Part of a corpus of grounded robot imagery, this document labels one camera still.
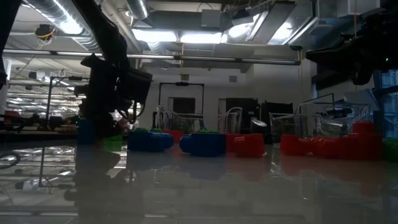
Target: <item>floor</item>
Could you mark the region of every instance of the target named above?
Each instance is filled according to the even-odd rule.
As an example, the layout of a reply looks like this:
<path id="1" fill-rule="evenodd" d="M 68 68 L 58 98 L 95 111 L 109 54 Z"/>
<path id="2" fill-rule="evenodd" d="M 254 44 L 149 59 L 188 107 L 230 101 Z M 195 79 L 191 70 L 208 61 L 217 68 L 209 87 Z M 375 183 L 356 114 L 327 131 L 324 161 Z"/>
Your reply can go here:
<path id="1" fill-rule="evenodd" d="M 0 170 L 0 223 L 398 223 L 397 164 L 272 146 L 242 159 L 60 144 L 14 150 L 21 162 Z"/>

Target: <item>wire basket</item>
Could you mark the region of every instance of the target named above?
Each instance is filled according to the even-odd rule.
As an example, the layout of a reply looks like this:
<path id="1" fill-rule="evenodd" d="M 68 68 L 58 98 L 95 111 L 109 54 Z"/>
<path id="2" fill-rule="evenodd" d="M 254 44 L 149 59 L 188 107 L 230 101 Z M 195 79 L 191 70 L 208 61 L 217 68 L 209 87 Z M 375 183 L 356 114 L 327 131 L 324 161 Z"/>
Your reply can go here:
<path id="1" fill-rule="evenodd" d="M 352 133 L 357 121 L 369 121 L 369 106 L 351 103 L 302 103 L 294 114 L 270 113 L 272 142 L 283 134 L 300 138 L 338 137 Z"/>
<path id="2" fill-rule="evenodd" d="M 225 114 L 180 114 L 164 105 L 157 107 L 157 127 L 162 130 L 190 134 L 199 130 L 218 131 L 220 134 L 238 134 L 241 129 L 242 108 L 234 107 Z"/>

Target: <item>glossy white floor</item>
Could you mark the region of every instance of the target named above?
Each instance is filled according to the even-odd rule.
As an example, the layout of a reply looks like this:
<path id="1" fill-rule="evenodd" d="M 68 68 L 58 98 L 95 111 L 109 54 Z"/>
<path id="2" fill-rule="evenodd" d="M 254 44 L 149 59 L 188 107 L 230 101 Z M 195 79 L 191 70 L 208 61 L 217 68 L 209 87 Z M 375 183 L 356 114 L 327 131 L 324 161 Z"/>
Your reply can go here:
<path id="1" fill-rule="evenodd" d="M 47 147 L 47 187 L 41 149 L 20 150 L 29 158 L 0 170 L 0 223 L 398 222 L 397 165 L 267 150 L 263 159 L 191 157 L 177 147 L 83 148 L 75 157 L 74 147 Z"/>

